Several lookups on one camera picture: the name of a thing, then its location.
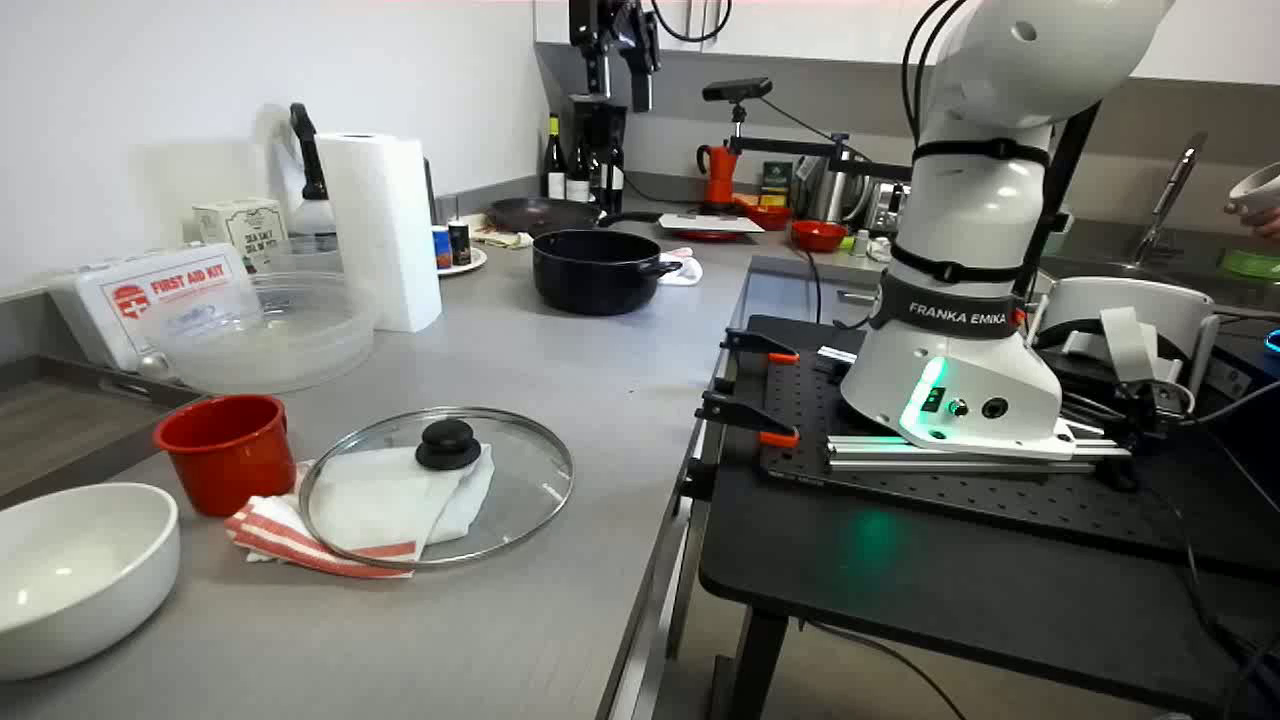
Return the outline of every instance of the white bowl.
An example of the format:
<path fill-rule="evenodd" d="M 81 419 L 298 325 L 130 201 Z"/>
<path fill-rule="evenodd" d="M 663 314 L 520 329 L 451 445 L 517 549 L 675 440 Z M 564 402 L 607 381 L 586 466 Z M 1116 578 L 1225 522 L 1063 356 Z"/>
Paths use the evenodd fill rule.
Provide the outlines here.
<path fill-rule="evenodd" d="M 0 511 L 0 681 L 81 666 L 140 630 L 182 569 L 177 501 L 94 485 Z"/>

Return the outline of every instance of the green light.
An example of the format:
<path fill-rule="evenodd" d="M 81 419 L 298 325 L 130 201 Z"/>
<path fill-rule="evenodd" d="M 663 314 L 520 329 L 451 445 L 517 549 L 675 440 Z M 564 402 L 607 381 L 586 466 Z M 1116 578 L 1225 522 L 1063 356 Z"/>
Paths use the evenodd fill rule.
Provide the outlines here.
<path fill-rule="evenodd" d="M 955 370 L 944 360 L 944 356 L 932 356 L 912 390 L 912 402 L 901 416 L 901 429 L 912 429 L 912 434 L 929 434 L 929 429 L 941 429 L 941 412 L 920 412 L 929 404 L 929 391 L 932 390 L 947 390 L 955 375 Z"/>
<path fill-rule="evenodd" d="M 905 549 L 905 532 L 894 511 L 857 511 L 840 532 L 840 580 L 847 594 L 880 583 Z"/>

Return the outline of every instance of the electrical outlet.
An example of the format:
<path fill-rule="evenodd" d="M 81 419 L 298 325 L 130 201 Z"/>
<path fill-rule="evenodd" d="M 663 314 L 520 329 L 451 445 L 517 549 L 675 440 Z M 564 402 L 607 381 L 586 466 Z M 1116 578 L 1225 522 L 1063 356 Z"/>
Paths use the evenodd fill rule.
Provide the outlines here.
<path fill-rule="evenodd" d="M 1225 360 L 1207 360 L 1206 384 L 1218 390 L 1229 402 L 1240 402 L 1240 396 L 1248 396 L 1254 375 L 1234 370 L 1234 363 L 1225 363 Z"/>

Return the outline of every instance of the white wall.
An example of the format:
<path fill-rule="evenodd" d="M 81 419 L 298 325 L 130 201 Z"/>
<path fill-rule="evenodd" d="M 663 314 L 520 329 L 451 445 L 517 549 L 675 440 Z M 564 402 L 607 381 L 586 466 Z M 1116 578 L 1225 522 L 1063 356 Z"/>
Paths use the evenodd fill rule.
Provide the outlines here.
<path fill-rule="evenodd" d="M 581 60 L 571 53 L 542 47 L 542 60 L 553 78 L 553 102 L 581 91 Z M 630 164 L 637 171 L 694 178 L 696 145 L 727 135 L 727 105 L 706 105 L 701 90 L 736 78 L 771 78 L 767 102 L 820 127 L 852 131 L 852 145 L 883 164 L 907 164 L 912 156 L 897 70 L 889 66 L 663 53 L 654 111 L 630 119 Z M 1220 208 L 1246 171 L 1280 161 L 1280 90 L 1134 82 L 1094 127 L 1067 198 L 1074 211 L 1145 226 L 1196 127 L 1207 131 L 1207 145 L 1171 211 L 1171 227 L 1240 231 Z M 748 131 L 813 140 L 766 105 L 748 105 Z M 760 156 L 745 156 L 742 181 L 756 171 Z"/>
<path fill-rule="evenodd" d="M 0 3 L 0 98 L 0 293 L 284 193 L 288 102 L 421 135 L 441 193 L 534 178 L 545 118 L 527 0 Z"/>

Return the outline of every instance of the red object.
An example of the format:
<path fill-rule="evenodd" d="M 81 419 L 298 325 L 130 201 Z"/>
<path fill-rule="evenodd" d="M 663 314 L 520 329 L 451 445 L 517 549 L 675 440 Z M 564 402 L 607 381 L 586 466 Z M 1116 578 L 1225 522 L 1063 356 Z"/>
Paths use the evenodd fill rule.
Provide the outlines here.
<path fill-rule="evenodd" d="M 123 320 L 140 320 L 140 317 L 154 308 L 154 295 L 149 295 L 146 287 L 135 287 L 135 284 L 120 284 L 120 287 L 112 293 L 112 303 L 115 303 L 115 314 L 120 314 Z"/>
<path fill-rule="evenodd" d="M 781 227 L 787 227 L 792 208 L 748 208 L 748 217 L 753 217 L 760 227 L 781 231 Z"/>
<path fill-rule="evenodd" d="M 756 434 L 756 445 L 771 448 L 771 452 L 796 452 L 802 448 L 802 434 Z"/>
<path fill-rule="evenodd" d="M 802 354 L 767 354 L 766 360 L 787 370 L 802 363 Z"/>
<path fill-rule="evenodd" d="M 792 243 L 806 253 L 833 253 L 843 242 L 843 226 L 826 226 L 826 222 L 796 222 L 792 226 Z"/>
<path fill-rule="evenodd" d="M 154 434 L 202 518 L 233 518 L 247 496 L 291 493 L 291 452 L 278 396 L 214 396 L 177 407 Z"/>
<path fill-rule="evenodd" d="M 731 208 L 731 171 L 736 171 L 736 154 L 727 145 L 701 145 L 696 147 L 696 167 L 710 178 L 706 181 L 706 208 L 723 211 Z"/>

